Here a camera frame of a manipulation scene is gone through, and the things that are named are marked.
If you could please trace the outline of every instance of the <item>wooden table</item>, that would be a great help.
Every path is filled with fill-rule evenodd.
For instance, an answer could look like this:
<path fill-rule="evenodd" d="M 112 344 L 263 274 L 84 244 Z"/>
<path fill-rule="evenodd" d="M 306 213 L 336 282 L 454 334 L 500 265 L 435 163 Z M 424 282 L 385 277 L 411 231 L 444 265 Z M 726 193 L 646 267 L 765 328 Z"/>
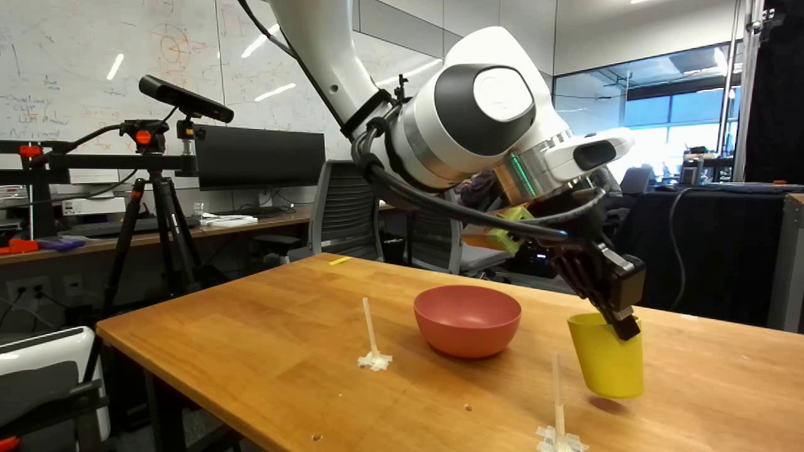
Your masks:
<path fill-rule="evenodd" d="M 247 225 L 247 227 L 226 227 L 226 230 L 211 230 L 211 227 L 199 227 L 191 231 L 194 240 L 218 240 L 218 236 L 235 236 L 235 234 L 260 234 L 260 231 L 270 231 L 270 230 L 285 230 L 285 227 L 299 227 L 299 225 L 308 225 L 312 217 L 312 207 L 308 205 L 299 205 L 297 211 L 289 213 L 279 213 L 270 220 L 260 220 L 257 225 Z M 34 252 L 34 255 L 8 255 L 0 257 L 0 267 L 10 267 L 10 265 L 23 265 L 23 261 L 51 261 L 51 259 L 68 259 L 68 257 L 82 257 L 82 255 L 108 255 L 112 252 L 118 244 L 118 240 L 98 240 L 98 241 L 87 241 L 81 249 L 73 252 Z M 136 234 L 130 236 L 130 247 L 156 247 L 159 244 L 159 234 Z"/>
<path fill-rule="evenodd" d="M 454 363 L 419 340 L 411 299 L 443 285 L 523 305 L 510 349 Z M 386 373 L 367 353 L 371 299 Z M 552 424 L 549 360 L 562 358 L 568 433 L 593 451 L 802 451 L 804 338 L 638 309 L 646 395 L 595 400 L 564 319 L 564 294 L 322 255 L 98 324 L 98 334 L 260 447 L 534 451 Z"/>

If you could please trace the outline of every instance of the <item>plastic cup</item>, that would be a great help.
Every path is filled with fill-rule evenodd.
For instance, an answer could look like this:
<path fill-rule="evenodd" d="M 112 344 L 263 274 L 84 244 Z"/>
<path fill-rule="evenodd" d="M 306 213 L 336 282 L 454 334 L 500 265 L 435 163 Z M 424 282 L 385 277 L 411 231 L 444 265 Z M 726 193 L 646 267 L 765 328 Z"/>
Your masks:
<path fill-rule="evenodd" d="M 620 341 L 601 315 L 568 319 L 583 383 L 606 400 L 633 400 L 642 395 L 642 341 Z"/>

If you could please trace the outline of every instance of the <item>monitor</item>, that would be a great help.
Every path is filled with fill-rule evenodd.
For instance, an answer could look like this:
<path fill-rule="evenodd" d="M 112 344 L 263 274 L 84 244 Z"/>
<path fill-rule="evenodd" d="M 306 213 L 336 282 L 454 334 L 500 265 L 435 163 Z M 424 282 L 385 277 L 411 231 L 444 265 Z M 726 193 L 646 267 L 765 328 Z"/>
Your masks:
<path fill-rule="evenodd" d="M 323 134 L 196 126 L 196 166 L 200 191 L 316 187 Z"/>

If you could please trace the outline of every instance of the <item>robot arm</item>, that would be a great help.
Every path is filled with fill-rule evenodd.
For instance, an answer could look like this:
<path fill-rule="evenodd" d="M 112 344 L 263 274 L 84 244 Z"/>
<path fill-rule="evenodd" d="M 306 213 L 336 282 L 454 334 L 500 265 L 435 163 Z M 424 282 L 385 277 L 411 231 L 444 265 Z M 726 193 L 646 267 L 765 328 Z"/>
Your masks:
<path fill-rule="evenodd" d="M 578 180 L 616 162 L 631 146 L 611 134 L 573 139 L 552 110 L 549 92 L 527 53 L 505 28 L 463 39 L 444 68 L 404 98 L 377 89 L 352 46 L 352 0 L 268 0 L 284 41 L 327 108 L 368 162 L 368 180 L 417 207 L 503 227 L 537 241 L 561 277 L 587 298 L 620 340 L 638 334 L 631 305 L 641 299 L 642 267 L 618 257 L 589 211 L 507 225 L 444 207 L 422 191 L 444 191 L 493 168 L 510 205 L 552 201 Z"/>

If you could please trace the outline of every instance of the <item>tripod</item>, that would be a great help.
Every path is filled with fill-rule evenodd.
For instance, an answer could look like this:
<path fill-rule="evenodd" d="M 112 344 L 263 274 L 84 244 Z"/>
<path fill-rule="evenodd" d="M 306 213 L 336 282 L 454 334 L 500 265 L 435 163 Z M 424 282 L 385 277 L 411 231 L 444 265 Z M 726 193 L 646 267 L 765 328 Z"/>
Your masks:
<path fill-rule="evenodd" d="M 130 124 L 130 129 L 126 132 L 137 143 L 137 153 L 144 153 L 140 162 L 149 171 L 149 181 L 136 180 L 130 190 L 123 227 L 120 227 L 116 255 L 112 255 L 112 267 L 108 274 L 108 286 L 103 294 L 101 316 L 112 315 L 112 301 L 118 298 L 126 257 L 130 252 L 130 240 L 136 231 L 136 222 L 137 222 L 149 183 L 154 187 L 165 298 L 200 289 L 200 259 L 189 234 L 174 181 L 162 176 L 162 162 L 161 162 L 162 132 L 165 132 L 165 124 L 161 122 L 137 122 L 137 124 Z"/>

